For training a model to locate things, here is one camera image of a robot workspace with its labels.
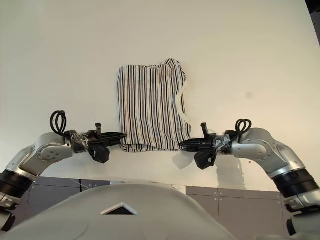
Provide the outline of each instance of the white table surface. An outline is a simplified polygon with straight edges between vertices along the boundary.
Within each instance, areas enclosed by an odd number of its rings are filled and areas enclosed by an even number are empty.
[[[2,0],[0,24],[1,171],[55,110],[69,130],[119,131],[119,67],[175,58],[193,137],[249,118],[320,181],[320,47],[304,0]],[[247,159],[200,170],[193,154],[110,150],[106,164],[80,154],[44,176],[276,190]]]

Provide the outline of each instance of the striped shirt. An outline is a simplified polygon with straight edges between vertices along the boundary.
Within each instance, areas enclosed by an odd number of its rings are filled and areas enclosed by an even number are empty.
[[[175,151],[190,138],[183,90],[186,74],[180,63],[127,65],[119,70],[121,139],[126,152]]]

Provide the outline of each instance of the black cable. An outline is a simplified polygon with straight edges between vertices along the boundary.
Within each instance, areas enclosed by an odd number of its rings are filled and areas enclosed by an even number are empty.
[[[58,120],[60,117],[61,117],[61,124],[59,126]],[[66,118],[65,111],[61,110],[61,111],[55,111],[54,113],[52,113],[50,117],[50,127],[54,133],[60,136],[64,136],[66,126],[67,126],[67,118]]]
[[[251,129],[252,122],[249,119],[239,119],[235,123],[235,131],[237,133],[237,137],[240,137],[242,134],[245,134]]]

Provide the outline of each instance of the striped cloth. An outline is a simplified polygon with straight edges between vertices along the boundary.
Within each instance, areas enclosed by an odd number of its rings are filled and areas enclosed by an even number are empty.
[[[178,61],[123,66],[118,76],[121,139],[126,152],[176,151],[190,138],[183,90],[186,74]]]

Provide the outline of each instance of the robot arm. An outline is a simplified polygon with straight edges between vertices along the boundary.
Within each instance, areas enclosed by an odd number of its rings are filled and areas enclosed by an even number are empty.
[[[284,197],[289,212],[320,210],[320,189],[295,152],[272,138],[262,128],[251,128],[251,121],[240,119],[236,130],[223,135],[209,134],[201,124],[204,138],[180,143],[183,150],[195,152],[194,160],[200,169],[213,166],[217,155],[234,155],[259,164],[274,181]]]
[[[53,118],[56,115],[54,128]],[[61,126],[58,118],[62,117]],[[105,163],[110,151],[106,148],[120,143],[126,135],[118,132],[101,133],[101,124],[96,130],[78,133],[64,132],[67,119],[64,111],[52,114],[51,128],[54,132],[41,135],[34,145],[21,150],[0,175],[0,230],[8,231],[15,218],[8,210],[14,210],[31,184],[52,164],[88,151],[94,161]]]

